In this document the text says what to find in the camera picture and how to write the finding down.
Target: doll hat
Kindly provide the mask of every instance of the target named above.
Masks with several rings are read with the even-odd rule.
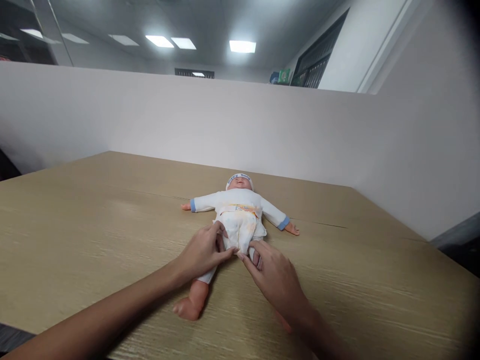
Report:
[[[254,183],[252,182],[252,179],[250,178],[250,176],[245,175],[245,174],[242,174],[241,172],[239,172],[238,174],[233,175],[233,176],[230,178],[230,180],[228,180],[228,182],[226,183],[225,190],[227,190],[227,189],[229,188],[230,183],[231,183],[232,180],[235,179],[235,178],[245,178],[245,179],[247,179],[248,182],[250,183],[251,190],[252,190],[252,191],[254,190]]]

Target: wood grain surface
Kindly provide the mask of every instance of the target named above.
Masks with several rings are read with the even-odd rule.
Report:
[[[38,334],[166,264],[215,218],[180,210],[183,199],[223,190],[234,172],[107,152],[1,182],[0,323]],[[361,359],[457,354],[476,277],[351,188],[249,174],[301,230],[264,221],[267,241]],[[187,291],[109,357],[311,359],[237,259],[217,272],[197,322],[172,313]]]

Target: doll face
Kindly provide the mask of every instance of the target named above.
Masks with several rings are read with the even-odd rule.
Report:
[[[228,185],[227,190],[230,189],[248,189],[252,190],[252,187],[250,186],[250,181],[248,181],[244,177],[236,177],[234,178],[231,182],[230,185]]]

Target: doll shirt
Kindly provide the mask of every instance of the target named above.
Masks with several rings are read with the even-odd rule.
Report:
[[[249,189],[231,189],[210,195],[195,197],[190,200],[191,212],[199,213],[215,209],[217,219],[225,211],[249,211],[261,220],[262,214],[279,230],[285,229],[290,218]]]

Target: diaper waistband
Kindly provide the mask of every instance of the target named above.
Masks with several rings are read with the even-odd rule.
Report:
[[[257,207],[242,204],[230,204],[224,206],[220,209],[219,214],[222,215],[224,212],[248,212],[255,215],[257,219],[259,218],[257,213],[260,213]]]

